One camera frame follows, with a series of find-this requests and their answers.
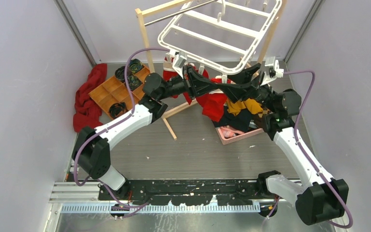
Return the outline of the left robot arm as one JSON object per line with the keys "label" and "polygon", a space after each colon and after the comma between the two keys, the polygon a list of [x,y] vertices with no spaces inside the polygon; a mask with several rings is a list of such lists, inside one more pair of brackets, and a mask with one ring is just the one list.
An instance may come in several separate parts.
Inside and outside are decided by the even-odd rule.
{"label": "left robot arm", "polygon": [[207,79],[190,64],[183,67],[182,74],[170,80],[165,80],[155,72],[150,73],[144,80],[144,96],[132,109],[108,124],[82,128],[71,157],[75,163],[75,183],[79,186],[86,183],[85,180],[80,182],[77,177],[77,167],[81,167],[90,178],[98,180],[106,190],[110,190],[117,200],[125,199],[129,193],[125,184],[127,179],[111,164],[111,150],[130,134],[162,117],[167,110],[162,99],[183,93],[190,97],[203,95],[203,92],[197,91],[197,87],[192,86],[197,81],[210,93],[218,89],[219,84],[228,83],[228,78],[223,74],[213,80]]}

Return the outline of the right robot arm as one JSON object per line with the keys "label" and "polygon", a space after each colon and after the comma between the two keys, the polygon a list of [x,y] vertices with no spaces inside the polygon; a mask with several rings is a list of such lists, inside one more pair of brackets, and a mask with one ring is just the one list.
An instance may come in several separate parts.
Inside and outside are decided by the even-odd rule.
{"label": "right robot arm", "polygon": [[348,223],[344,228],[350,228],[353,217],[346,204],[348,184],[343,179],[336,179],[323,167],[303,142],[298,129],[307,98],[293,89],[280,93],[272,89],[271,82],[282,78],[284,69],[272,65],[257,77],[250,77],[259,69],[260,65],[245,69],[241,72],[242,82],[221,82],[217,88],[231,100],[253,99],[270,110],[263,120],[263,130],[284,152],[300,182],[294,183],[273,172],[263,173],[258,177],[257,194],[265,199],[273,194],[285,199],[295,207],[306,225],[333,224],[334,219],[347,216]]}

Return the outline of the red santa sock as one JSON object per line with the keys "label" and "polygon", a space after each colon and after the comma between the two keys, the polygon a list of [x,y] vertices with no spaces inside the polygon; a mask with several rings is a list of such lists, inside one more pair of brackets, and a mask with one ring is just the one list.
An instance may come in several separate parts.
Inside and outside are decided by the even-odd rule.
{"label": "red santa sock", "polygon": [[206,106],[209,106],[210,105],[210,94],[207,93],[207,94],[204,94],[202,96],[199,96],[199,97],[196,97],[196,101],[197,103],[202,107],[206,107]]}
{"label": "red santa sock", "polygon": [[170,81],[173,77],[177,76],[177,72],[173,69],[174,56],[166,54],[163,61],[163,73],[162,77],[165,81]]}
{"label": "red santa sock", "polygon": [[210,105],[202,108],[202,115],[207,116],[211,121],[219,122],[228,98],[224,93],[210,94],[210,98]]}
{"label": "red santa sock", "polygon": [[[207,79],[209,78],[209,74],[208,74],[206,69],[203,70],[202,76],[204,78],[207,78]],[[186,102],[190,105],[193,100],[190,98],[189,94],[187,92],[185,92],[185,93],[183,93],[183,96],[184,96]]]}

